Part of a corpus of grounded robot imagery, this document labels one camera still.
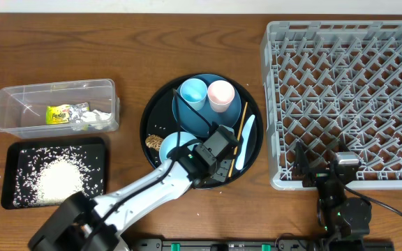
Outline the light blue bowl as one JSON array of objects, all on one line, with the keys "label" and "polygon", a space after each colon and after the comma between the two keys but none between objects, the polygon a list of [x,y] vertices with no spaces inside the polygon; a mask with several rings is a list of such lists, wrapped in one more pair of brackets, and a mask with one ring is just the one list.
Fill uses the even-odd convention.
[{"label": "light blue bowl", "polygon": [[[161,162],[167,160],[168,153],[177,145],[177,136],[178,132],[174,132],[163,140],[159,150],[159,158]],[[180,132],[179,145],[182,146],[193,139],[197,139],[197,137],[188,132]]]}]

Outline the brown patterned cookie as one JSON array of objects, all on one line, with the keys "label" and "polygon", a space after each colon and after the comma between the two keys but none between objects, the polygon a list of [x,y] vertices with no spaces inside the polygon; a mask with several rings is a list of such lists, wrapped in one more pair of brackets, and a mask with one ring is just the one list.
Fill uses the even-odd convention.
[{"label": "brown patterned cookie", "polygon": [[163,138],[158,135],[149,135],[145,139],[145,144],[149,149],[154,149],[155,151],[160,151],[161,145],[163,143]]}]

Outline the light blue cup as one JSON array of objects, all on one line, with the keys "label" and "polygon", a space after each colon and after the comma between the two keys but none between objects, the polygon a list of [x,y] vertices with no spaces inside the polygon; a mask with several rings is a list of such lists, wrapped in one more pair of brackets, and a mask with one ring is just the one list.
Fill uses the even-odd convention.
[{"label": "light blue cup", "polygon": [[190,78],[180,88],[182,98],[196,111],[204,107],[207,97],[207,85],[201,79]]}]

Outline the white tissue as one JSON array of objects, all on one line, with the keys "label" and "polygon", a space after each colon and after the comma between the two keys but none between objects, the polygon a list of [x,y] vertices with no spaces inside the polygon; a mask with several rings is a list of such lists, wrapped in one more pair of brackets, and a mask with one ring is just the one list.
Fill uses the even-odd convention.
[{"label": "white tissue", "polygon": [[88,130],[94,128],[95,130],[102,130],[109,126],[108,119],[111,113],[101,112],[97,109],[92,111],[80,109],[70,113],[69,122],[76,123],[73,126],[74,130]]}]

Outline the yellow foil snack wrapper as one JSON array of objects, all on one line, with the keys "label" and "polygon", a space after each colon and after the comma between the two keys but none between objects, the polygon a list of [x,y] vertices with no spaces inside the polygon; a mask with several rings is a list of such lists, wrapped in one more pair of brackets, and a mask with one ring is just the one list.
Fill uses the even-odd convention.
[{"label": "yellow foil snack wrapper", "polygon": [[76,105],[48,106],[45,114],[47,125],[57,125],[65,123],[80,123],[85,112],[89,111],[87,102]]}]

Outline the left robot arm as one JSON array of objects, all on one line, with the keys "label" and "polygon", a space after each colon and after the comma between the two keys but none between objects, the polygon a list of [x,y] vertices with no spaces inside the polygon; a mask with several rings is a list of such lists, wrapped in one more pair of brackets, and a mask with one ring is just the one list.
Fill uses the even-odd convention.
[{"label": "left robot arm", "polygon": [[179,198],[218,169],[231,146],[186,144],[153,172],[110,194],[68,197],[28,242],[30,250],[127,250],[121,235],[160,205]]}]

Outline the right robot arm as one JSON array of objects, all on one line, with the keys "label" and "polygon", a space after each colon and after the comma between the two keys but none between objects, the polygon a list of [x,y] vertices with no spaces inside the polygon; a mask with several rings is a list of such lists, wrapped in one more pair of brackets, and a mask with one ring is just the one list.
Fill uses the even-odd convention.
[{"label": "right robot arm", "polygon": [[362,237],[370,233],[371,203],[361,197],[347,197],[345,186],[356,179],[361,166],[356,153],[344,143],[332,153],[328,168],[313,167],[302,144],[295,144],[294,174],[302,186],[318,190],[318,222],[327,233],[306,244],[307,250],[364,250]]}]

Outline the grey plastic dishwasher rack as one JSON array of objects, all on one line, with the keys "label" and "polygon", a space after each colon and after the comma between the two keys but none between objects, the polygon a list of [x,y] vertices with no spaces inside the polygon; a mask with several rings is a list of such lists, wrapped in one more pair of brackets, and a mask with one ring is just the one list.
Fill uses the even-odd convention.
[{"label": "grey plastic dishwasher rack", "polygon": [[274,189],[302,189],[297,143],[324,168],[343,142],[352,189],[402,190],[402,20],[273,21],[260,55]]}]

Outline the round black serving tray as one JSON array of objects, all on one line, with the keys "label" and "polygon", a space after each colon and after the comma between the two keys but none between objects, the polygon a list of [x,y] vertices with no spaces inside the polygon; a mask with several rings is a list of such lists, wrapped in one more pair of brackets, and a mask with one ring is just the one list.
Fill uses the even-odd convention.
[{"label": "round black serving tray", "polygon": [[[146,156],[146,159],[149,161],[154,169],[161,164],[159,154],[158,151],[155,151],[154,149],[149,149],[146,146],[145,139],[149,135],[158,135],[159,137],[162,137],[164,139],[168,135],[177,131],[178,127],[174,114],[176,112],[176,109],[174,107],[174,96],[172,91],[174,89],[179,90],[183,82],[190,79],[194,75],[199,74],[178,77],[165,84],[152,96],[151,100],[144,109],[144,113],[142,114],[140,123],[140,139],[142,150]],[[225,185],[227,185],[240,178],[251,168],[259,155],[265,131],[263,130],[263,122],[260,110],[258,109],[253,96],[238,82],[227,77],[224,78],[225,81],[231,83],[232,85],[235,85],[239,92],[239,95],[241,97],[241,115],[245,102],[248,102],[245,119],[248,119],[249,116],[252,114],[255,115],[255,120],[253,123],[253,127],[251,128],[251,133],[249,135],[248,145],[246,148],[244,168],[241,171],[238,171],[236,170],[236,168],[234,168],[231,178],[228,178],[226,180]],[[203,119],[208,126],[210,125],[210,123],[202,115],[199,115],[199,117]],[[239,132],[240,121],[241,117],[232,128],[236,133]]]}]

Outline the dark blue plate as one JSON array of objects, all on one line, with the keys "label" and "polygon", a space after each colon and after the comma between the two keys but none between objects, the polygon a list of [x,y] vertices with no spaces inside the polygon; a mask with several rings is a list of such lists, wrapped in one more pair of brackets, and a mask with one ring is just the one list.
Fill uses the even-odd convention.
[{"label": "dark blue plate", "polygon": [[[194,75],[191,79],[200,79],[206,86],[209,86],[215,81],[224,80],[224,77],[214,74],[199,74]],[[235,85],[234,87],[234,99],[230,103],[230,106],[224,112],[215,112],[206,98],[204,106],[198,111],[211,125],[213,122],[233,128],[235,124],[241,117],[241,97]],[[181,100],[178,100],[179,105],[179,116],[181,121],[181,127],[186,131],[195,135],[196,137],[208,137],[209,126],[201,119],[197,114],[195,114],[186,104]]]}]

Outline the wooden chopstick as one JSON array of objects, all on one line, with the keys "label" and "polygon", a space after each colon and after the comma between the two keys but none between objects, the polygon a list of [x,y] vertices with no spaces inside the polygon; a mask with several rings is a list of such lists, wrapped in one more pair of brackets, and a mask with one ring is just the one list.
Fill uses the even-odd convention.
[{"label": "wooden chopstick", "polygon": [[[241,132],[242,132],[242,129],[244,127],[244,119],[246,117],[247,107],[248,107],[248,102],[245,102],[245,105],[244,105],[244,108],[243,108],[243,111],[242,111],[242,115],[241,115],[241,121],[240,121],[240,125],[239,125],[239,132],[238,132],[238,135],[237,135],[237,140],[238,141],[240,140]],[[232,158],[232,163],[230,165],[230,169],[229,169],[229,172],[228,172],[228,178],[231,178],[231,176],[232,176],[232,171],[234,169],[234,163],[235,163],[235,158],[236,158],[236,155],[237,155],[237,151],[238,151],[238,146],[236,146],[235,149],[234,149],[234,153],[233,153],[233,156],[232,156],[233,157]]]}]

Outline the pink cup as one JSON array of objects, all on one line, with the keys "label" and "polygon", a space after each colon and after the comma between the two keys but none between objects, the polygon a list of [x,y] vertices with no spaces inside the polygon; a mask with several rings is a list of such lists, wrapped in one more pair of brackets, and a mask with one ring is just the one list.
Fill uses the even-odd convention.
[{"label": "pink cup", "polygon": [[211,108],[218,113],[225,112],[235,98],[235,89],[225,80],[212,82],[207,90]]}]

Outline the pile of white rice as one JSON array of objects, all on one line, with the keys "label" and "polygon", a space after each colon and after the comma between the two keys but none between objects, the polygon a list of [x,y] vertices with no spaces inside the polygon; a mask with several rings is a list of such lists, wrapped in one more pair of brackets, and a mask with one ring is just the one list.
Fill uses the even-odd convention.
[{"label": "pile of white rice", "polygon": [[15,208],[56,206],[76,192],[104,193],[105,147],[102,144],[22,149],[15,171]]}]

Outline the black rectangular tray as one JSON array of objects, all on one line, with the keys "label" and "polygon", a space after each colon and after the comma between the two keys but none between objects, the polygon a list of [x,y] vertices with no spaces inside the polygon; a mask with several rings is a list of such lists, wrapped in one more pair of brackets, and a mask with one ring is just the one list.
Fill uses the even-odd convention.
[{"label": "black rectangular tray", "polygon": [[105,180],[107,176],[107,147],[100,137],[86,137],[77,139],[59,140],[35,140],[28,142],[16,142],[8,148],[6,158],[6,168],[3,177],[3,187],[1,192],[1,206],[5,209],[18,209],[11,206],[15,185],[15,171],[19,154],[22,149],[49,147],[49,146],[77,146],[85,144],[102,144],[105,147]]}]

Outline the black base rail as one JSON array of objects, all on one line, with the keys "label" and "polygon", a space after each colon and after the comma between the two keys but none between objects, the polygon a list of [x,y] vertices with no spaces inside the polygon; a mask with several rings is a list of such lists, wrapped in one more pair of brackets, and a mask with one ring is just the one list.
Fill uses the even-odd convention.
[{"label": "black base rail", "polygon": [[320,251],[366,250],[394,251],[389,241],[333,241],[328,246],[318,241],[308,241],[293,236],[283,236],[275,241],[163,241],[157,238],[142,239],[132,244],[134,251]]}]

